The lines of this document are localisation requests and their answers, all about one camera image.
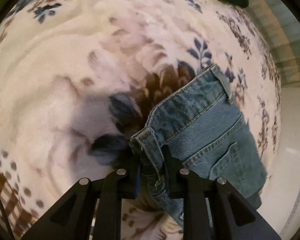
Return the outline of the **blue denim jeans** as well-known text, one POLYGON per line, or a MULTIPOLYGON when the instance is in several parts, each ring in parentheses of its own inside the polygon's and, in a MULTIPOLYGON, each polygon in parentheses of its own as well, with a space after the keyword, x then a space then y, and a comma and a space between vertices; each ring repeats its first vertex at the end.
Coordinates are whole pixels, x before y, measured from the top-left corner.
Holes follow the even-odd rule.
POLYGON ((223 177, 253 207, 261 205, 266 171, 229 80, 216 64, 156 105, 129 144, 140 156, 151 198, 178 225, 184 223, 183 202, 168 197, 164 145, 183 167, 205 179, 223 177))

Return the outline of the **white bed headboard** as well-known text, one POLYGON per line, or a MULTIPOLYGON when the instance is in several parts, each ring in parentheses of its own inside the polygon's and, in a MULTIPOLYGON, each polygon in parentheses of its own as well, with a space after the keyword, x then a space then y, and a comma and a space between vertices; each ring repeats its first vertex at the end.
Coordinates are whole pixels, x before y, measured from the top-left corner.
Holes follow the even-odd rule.
POLYGON ((296 239, 300 232, 300 87, 283 88, 281 99, 279 150, 258 212, 281 239, 296 239))

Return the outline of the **floral fleece bed blanket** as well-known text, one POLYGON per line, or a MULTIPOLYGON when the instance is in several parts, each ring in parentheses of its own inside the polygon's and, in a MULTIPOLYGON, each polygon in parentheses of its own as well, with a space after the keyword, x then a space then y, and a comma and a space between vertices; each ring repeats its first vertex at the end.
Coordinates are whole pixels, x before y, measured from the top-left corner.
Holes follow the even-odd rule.
MULTIPOLYGON (((118 169, 152 109, 216 64, 267 172, 279 73, 247 12, 219 0, 19 0, 0 24, 0 220, 21 239, 81 178, 118 169)), ((141 190, 122 239, 182 239, 141 190)))

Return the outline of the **teal striped curtain right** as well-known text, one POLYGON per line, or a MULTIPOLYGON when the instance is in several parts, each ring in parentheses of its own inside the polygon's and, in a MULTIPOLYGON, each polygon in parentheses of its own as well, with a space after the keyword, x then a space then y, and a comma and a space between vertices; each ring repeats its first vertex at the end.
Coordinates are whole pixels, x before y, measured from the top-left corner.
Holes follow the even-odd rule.
POLYGON ((248 14, 266 39, 283 86, 300 86, 300 23, 281 0, 249 0, 248 14))

